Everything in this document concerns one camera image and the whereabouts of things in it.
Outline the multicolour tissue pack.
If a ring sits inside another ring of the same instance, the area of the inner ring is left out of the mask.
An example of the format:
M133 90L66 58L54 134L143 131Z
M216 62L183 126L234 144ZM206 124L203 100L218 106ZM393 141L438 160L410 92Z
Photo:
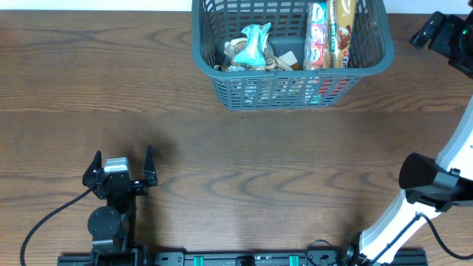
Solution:
M327 1L309 2L304 41L303 70L313 71L330 66L328 50Z

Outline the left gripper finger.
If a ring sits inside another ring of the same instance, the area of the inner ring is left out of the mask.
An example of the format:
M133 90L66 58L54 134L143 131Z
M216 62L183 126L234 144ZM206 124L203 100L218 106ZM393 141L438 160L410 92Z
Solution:
M157 174L152 159L152 146L149 145L146 151L145 163L143 166L143 173L147 181L156 181Z
M94 177L95 171L102 168L102 156L101 151L96 151L95 156L90 163L89 167L84 173L84 177Z

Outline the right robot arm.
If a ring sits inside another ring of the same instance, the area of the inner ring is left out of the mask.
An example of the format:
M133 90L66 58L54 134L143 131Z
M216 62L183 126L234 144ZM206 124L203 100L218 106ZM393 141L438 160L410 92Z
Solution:
M449 65L472 76L472 17L432 14L410 39L418 49L428 47L448 58ZM402 246L423 225L428 225L451 257L472 260L451 251L432 220L453 206L472 206L472 106L466 107L449 142L436 158L411 153L401 166L401 190L381 217L358 233L339 265L427 265L423 250Z

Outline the teal snack packet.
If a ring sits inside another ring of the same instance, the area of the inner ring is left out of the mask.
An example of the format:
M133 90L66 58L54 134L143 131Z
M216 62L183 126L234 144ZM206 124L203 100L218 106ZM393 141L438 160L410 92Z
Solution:
M259 25L250 24L242 29L242 33L247 36L246 47L234 57L234 62L238 64L248 64L252 67L262 67L266 65L264 51L268 39L271 23Z

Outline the grey plastic basket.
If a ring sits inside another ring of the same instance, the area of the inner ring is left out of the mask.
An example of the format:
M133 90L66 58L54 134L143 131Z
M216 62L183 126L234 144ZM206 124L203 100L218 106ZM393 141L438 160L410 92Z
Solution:
M354 24L341 30L350 39L345 66L311 71L223 72L230 61L225 44L241 37L250 24L269 23L268 43L275 55L292 52L304 60L307 1L193 0L192 54L206 74L219 102L230 110L297 109L334 104L363 77L387 69L394 58L394 44L382 1L356 0Z

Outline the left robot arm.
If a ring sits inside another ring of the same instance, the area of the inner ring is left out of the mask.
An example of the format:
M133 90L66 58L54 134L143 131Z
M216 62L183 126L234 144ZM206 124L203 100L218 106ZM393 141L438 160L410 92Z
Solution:
M88 218L92 235L93 265L152 265L153 258L146 246L135 240L136 198L146 196L157 185L152 148L149 146L143 167L144 178L131 178L129 161L125 157L102 163L101 152L85 171L82 183L105 206L95 209Z

